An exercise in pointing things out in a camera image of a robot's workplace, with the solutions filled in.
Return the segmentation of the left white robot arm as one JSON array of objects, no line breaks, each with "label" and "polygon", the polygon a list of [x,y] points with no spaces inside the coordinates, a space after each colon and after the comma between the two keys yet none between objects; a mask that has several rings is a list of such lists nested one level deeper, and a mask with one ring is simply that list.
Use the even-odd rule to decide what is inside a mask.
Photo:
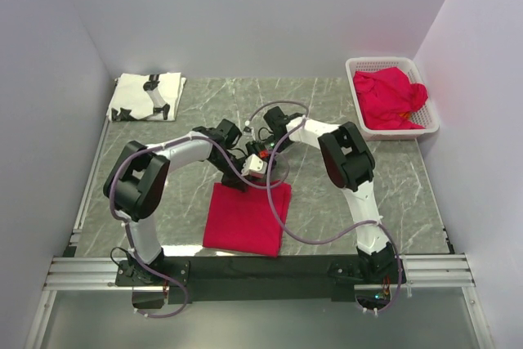
[{"label": "left white robot arm", "polygon": [[247,190],[248,185],[238,177],[246,159],[237,159],[230,152],[240,135],[236,125],[223,119],[214,128],[197,127],[163,144],[130,141],[124,146],[103,186],[111,213],[121,222],[130,246],[122,273],[152,285],[169,272],[157,236],[154,211],[170,172],[208,161],[222,173],[222,185],[242,192]]}]

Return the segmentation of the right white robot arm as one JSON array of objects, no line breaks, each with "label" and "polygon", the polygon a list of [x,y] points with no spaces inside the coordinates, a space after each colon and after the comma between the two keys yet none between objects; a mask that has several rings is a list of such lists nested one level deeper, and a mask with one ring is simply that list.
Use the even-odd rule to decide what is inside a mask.
[{"label": "right white robot arm", "polygon": [[382,215],[374,194],[375,159],[364,138],[353,122],[344,124],[324,123],[304,114],[285,114],[275,107],[264,115],[269,136],[255,136],[252,118],[245,121],[244,133],[252,140],[246,143],[248,157],[258,157],[265,163],[266,179],[271,178],[276,156],[293,143],[302,143],[320,151],[329,180],[342,192],[348,205],[353,224],[327,239],[305,239],[293,233],[275,211],[272,189],[267,188],[270,209],[284,233],[303,244],[324,245],[344,235],[356,233],[356,252],[359,273],[364,283],[382,283],[386,278],[397,278],[397,284],[405,282],[404,267],[392,236],[382,224]]}]

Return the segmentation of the red t-shirt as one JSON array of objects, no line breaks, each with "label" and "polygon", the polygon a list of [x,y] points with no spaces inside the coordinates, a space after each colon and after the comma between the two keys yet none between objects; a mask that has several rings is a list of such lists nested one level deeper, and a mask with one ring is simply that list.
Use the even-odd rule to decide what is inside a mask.
[{"label": "red t-shirt", "polygon": [[277,257],[282,237],[265,190],[249,187],[242,192],[214,185],[203,232],[205,248]]}]

